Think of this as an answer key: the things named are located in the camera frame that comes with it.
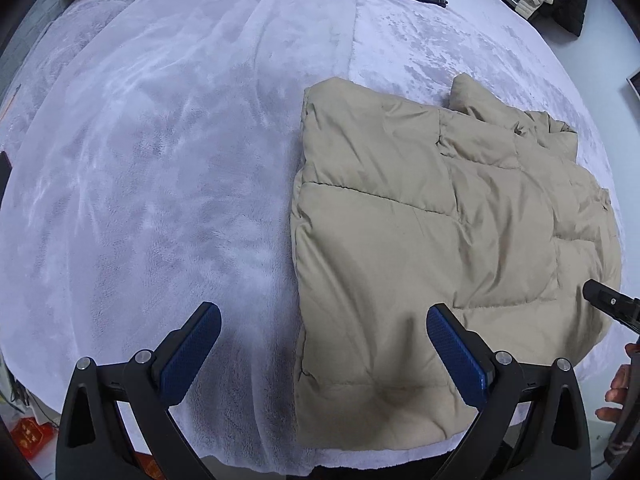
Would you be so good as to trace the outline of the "person's right hand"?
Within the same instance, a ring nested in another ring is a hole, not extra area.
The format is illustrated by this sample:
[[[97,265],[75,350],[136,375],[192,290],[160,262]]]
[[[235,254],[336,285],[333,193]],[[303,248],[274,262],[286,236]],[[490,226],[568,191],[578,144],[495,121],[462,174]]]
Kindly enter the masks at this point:
[[[606,403],[616,404],[616,408],[611,408],[610,406],[598,408],[594,414],[596,414],[597,419],[601,422],[612,422],[616,424],[616,422],[620,420],[629,389],[630,370],[630,364],[623,364],[614,375],[611,387],[605,393],[604,400]]]

